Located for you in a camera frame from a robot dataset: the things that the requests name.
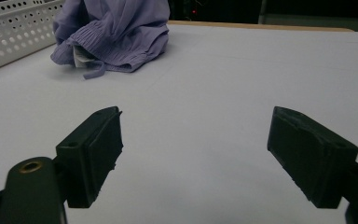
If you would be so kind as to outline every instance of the white plastic basket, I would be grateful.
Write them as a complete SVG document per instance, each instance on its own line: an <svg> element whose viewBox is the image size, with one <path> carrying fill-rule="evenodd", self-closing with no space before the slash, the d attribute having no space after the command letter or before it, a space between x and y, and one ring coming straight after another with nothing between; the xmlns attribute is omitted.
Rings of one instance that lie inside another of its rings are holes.
<svg viewBox="0 0 358 224"><path fill-rule="evenodd" d="M63 2L0 2L0 66L55 43L52 22Z"/></svg>

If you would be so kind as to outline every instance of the folded cloth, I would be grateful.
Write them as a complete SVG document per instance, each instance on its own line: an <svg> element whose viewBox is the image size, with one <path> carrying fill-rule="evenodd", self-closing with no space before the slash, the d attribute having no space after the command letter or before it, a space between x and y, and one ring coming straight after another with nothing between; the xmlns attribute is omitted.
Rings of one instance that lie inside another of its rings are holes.
<svg viewBox="0 0 358 224"><path fill-rule="evenodd" d="M53 30L57 48L51 60L75 65L74 47L94 59L85 65L97 69L133 72L163 53L168 42L167 0L66 0Z"/></svg>

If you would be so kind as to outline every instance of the lavender sweater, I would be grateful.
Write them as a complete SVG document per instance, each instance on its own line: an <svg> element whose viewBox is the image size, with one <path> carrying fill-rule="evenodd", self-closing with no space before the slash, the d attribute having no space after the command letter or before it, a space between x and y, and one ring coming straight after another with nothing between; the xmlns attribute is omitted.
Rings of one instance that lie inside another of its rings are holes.
<svg viewBox="0 0 358 224"><path fill-rule="evenodd" d="M57 48L51 60L75 64L73 47L82 48L97 69L132 72L164 52L170 15L167 0L66 0L53 23Z"/></svg>

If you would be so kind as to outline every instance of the white tabletop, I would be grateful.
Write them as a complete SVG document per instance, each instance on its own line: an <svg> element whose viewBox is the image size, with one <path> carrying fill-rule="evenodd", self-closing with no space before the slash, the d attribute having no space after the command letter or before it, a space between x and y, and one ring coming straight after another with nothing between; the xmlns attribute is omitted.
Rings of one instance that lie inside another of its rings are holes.
<svg viewBox="0 0 358 224"><path fill-rule="evenodd" d="M0 189L16 163L96 110L122 111L123 153L91 209L68 222L345 223L319 210L267 151L275 105L358 146L358 33L170 25L167 52L133 74L54 64L53 47L0 68Z"/></svg>

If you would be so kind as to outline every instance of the screw hole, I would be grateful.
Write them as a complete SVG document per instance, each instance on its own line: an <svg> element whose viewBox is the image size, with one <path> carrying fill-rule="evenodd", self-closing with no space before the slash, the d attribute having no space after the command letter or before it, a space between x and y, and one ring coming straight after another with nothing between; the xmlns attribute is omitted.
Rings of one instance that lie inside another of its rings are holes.
<svg viewBox="0 0 358 224"><path fill-rule="evenodd" d="M22 174L29 174L31 172L37 171L42 167L42 162L40 161L31 161L26 164L24 164L20 168L20 173Z"/></svg>

